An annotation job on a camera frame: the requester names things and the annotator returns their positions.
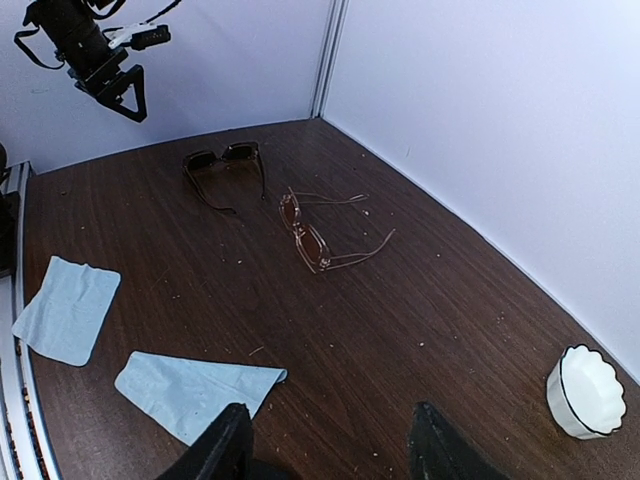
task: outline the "light blue cloth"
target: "light blue cloth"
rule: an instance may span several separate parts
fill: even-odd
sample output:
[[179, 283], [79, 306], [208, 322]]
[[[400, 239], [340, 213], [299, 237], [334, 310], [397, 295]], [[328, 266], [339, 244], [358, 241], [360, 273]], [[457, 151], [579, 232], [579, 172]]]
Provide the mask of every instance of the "light blue cloth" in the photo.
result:
[[51, 257], [42, 288], [12, 332], [40, 355], [86, 365], [119, 284], [119, 273]]
[[178, 440], [191, 446], [230, 403], [255, 416], [281, 368], [200, 362], [133, 352], [116, 389]]

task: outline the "dark lens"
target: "dark lens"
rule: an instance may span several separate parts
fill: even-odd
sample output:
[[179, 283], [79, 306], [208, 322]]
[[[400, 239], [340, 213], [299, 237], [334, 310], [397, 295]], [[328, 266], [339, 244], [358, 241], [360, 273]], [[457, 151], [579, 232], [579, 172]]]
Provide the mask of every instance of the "dark lens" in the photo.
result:
[[282, 214], [287, 222], [287, 225], [291, 228], [296, 223], [296, 206], [293, 203], [293, 199], [286, 195], [282, 199]]
[[210, 167], [215, 163], [218, 158], [216, 154], [213, 152], [196, 152], [189, 155], [185, 158], [184, 163], [187, 167], [187, 170], [190, 172], [195, 172], [196, 170], [200, 170], [201, 168]]
[[304, 225], [302, 227], [302, 233], [300, 234], [300, 243], [302, 244], [302, 248], [307, 254], [307, 258], [314, 264], [319, 264], [320, 258], [322, 256], [322, 246], [313, 236], [308, 225]]
[[253, 157], [256, 147], [251, 144], [229, 145], [222, 154], [225, 160], [249, 160]]

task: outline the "white bowl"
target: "white bowl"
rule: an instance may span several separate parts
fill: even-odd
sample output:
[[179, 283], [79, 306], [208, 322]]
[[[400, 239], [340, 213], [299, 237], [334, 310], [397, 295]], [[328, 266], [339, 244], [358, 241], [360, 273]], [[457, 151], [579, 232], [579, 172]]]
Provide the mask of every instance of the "white bowl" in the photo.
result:
[[614, 368], [585, 345], [567, 347], [547, 379], [554, 420], [572, 437], [603, 438], [619, 430], [627, 407]]

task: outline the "sunglasses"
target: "sunglasses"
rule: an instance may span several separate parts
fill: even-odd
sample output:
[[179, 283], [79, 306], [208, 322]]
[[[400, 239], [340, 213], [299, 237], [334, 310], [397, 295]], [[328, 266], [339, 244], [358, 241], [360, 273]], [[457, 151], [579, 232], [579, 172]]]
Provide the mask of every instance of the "sunglasses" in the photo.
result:
[[[311, 202], [300, 202], [298, 196], [313, 197], [319, 199]], [[346, 205], [349, 203], [366, 200], [366, 195], [356, 195], [347, 200], [332, 200], [314, 193], [295, 193], [289, 188], [280, 201], [280, 216], [289, 231], [293, 233], [296, 247], [300, 256], [313, 273], [325, 272], [336, 268], [349, 267], [364, 262], [377, 254], [387, 244], [395, 229], [391, 230], [382, 244], [369, 253], [351, 253], [348, 255], [333, 256], [322, 238], [322, 235], [309, 224], [303, 224], [300, 219], [302, 212], [300, 205]]]
[[266, 178], [264, 174], [264, 164], [262, 163], [262, 157], [260, 156], [260, 150], [258, 149], [258, 144], [256, 142], [243, 142], [229, 145], [220, 157], [211, 150], [202, 150], [187, 155], [182, 161], [182, 173], [187, 178], [189, 184], [193, 187], [198, 198], [200, 198], [202, 202], [219, 212], [235, 214], [237, 212], [231, 207], [219, 207], [212, 204], [194, 174], [205, 170], [211, 170], [216, 164], [220, 163], [226, 164], [227, 166], [234, 166], [244, 162], [255, 162], [258, 165], [260, 177], [262, 178], [262, 199], [264, 200]]

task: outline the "wood grain surface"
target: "wood grain surface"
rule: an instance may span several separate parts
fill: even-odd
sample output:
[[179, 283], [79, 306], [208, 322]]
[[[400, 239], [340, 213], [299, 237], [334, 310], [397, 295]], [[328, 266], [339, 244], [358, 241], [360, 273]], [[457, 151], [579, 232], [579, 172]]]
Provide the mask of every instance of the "wood grain surface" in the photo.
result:
[[[238, 210], [233, 218], [199, 202], [181, 161], [243, 140], [261, 144], [266, 201], [250, 166], [201, 178], [212, 200]], [[398, 233], [373, 259], [314, 276], [277, 212], [288, 186], [370, 195], [304, 208], [335, 254]], [[51, 255], [122, 274], [86, 367], [33, 355], [67, 480], [153, 479], [184, 451], [113, 386], [134, 350], [287, 368], [255, 419], [256, 457], [300, 478], [408, 478], [407, 434], [422, 400], [512, 478], [640, 478], [639, 387], [618, 368], [628, 406], [619, 433], [565, 435], [546, 405], [546, 376], [565, 346], [596, 342], [470, 227], [322, 120], [36, 176], [26, 227], [27, 300]]]

